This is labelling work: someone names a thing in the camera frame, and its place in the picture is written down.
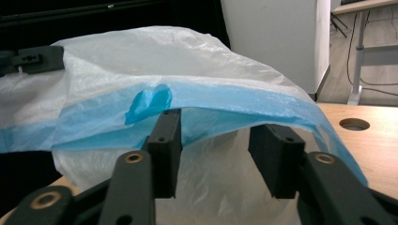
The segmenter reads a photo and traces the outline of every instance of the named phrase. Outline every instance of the screw hole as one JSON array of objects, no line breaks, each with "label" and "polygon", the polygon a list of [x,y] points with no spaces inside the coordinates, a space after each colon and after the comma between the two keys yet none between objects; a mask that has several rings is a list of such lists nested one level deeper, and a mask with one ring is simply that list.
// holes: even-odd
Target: screw hole
[{"label": "screw hole", "polygon": [[378,225],[378,222],[370,217],[361,217],[360,221],[362,221],[362,223],[365,225]]},{"label": "screw hole", "polygon": [[141,154],[132,153],[132,154],[125,156],[125,161],[127,163],[136,163],[136,162],[143,160],[143,158],[144,158],[144,156]]},{"label": "screw hole", "polygon": [[116,225],[129,225],[131,223],[132,223],[132,217],[129,215],[121,216],[116,221]]},{"label": "screw hole", "polygon": [[325,154],[317,154],[315,155],[316,160],[325,163],[325,164],[333,164],[335,162],[335,159],[331,156],[325,155]]}]

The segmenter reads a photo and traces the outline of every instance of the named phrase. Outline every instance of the wooden table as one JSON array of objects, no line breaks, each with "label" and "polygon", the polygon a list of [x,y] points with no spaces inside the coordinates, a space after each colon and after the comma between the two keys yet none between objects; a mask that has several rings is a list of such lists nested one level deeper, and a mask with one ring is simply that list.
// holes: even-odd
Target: wooden table
[{"label": "wooden table", "polygon": [[355,60],[354,81],[347,104],[358,105],[360,103],[360,69],[362,66],[384,66],[398,64],[398,45],[366,47],[363,45],[363,34],[366,24],[364,12],[398,4],[398,0],[366,0],[339,6],[333,10],[334,15],[349,12],[360,13],[360,34],[358,37],[357,54]]},{"label": "wooden table", "polygon": [[[398,199],[398,108],[318,104],[326,117],[359,163],[369,187]],[[363,131],[342,128],[340,121],[359,118],[370,127]],[[79,190],[65,177],[53,185]]]}]

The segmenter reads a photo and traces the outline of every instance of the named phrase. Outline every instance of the metal stand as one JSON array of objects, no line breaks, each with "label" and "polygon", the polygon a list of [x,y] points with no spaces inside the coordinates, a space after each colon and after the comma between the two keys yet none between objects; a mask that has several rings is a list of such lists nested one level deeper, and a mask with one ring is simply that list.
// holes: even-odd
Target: metal stand
[{"label": "metal stand", "polygon": [[363,33],[365,30],[365,19],[363,11],[360,12],[360,37],[358,39],[357,56],[355,60],[354,82],[352,84],[351,94],[348,98],[347,105],[359,105],[360,103],[360,92],[362,89],[360,86],[360,68],[364,49]]},{"label": "metal stand", "polygon": [[340,28],[340,26],[333,19],[336,19],[337,21],[339,21],[345,28],[348,28],[348,27],[339,18],[337,18],[335,15],[333,15],[333,13],[330,13],[330,21],[333,24],[334,28],[338,29],[340,31],[340,33],[342,33],[343,36],[345,38],[347,38],[347,35],[343,32],[342,28]]}]

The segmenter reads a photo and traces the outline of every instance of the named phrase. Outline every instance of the plastic bag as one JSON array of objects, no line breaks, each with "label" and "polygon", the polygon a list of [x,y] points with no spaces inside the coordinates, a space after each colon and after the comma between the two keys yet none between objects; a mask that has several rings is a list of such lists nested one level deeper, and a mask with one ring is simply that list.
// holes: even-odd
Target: plastic bag
[{"label": "plastic bag", "polygon": [[184,169],[177,199],[157,201],[160,224],[298,222],[294,201],[270,198],[241,143],[244,128],[265,123],[311,132],[366,183],[303,90],[212,36],[146,27],[54,45],[64,46],[65,70],[0,79],[0,152],[54,150],[58,170],[89,188],[126,149],[141,148],[159,113],[181,108]]}]

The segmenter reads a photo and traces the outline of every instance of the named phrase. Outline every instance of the brass insert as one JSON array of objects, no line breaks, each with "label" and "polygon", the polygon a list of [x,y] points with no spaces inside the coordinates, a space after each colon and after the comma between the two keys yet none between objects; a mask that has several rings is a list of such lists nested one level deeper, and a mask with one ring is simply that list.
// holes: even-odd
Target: brass insert
[{"label": "brass insert", "polygon": [[336,161],[334,159],[334,157],[331,157],[326,154],[317,154],[317,155],[315,155],[315,158],[316,158],[316,160],[318,160],[322,163],[326,163],[326,164],[333,164]]},{"label": "brass insert", "polygon": [[125,156],[125,162],[127,163],[136,163],[143,160],[144,156],[139,153],[131,153]]},{"label": "brass insert", "polygon": [[61,199],[61,194],[57,191],[43,193],[36,197],[30,204],[33,209],[43,209],[52,206]]}]

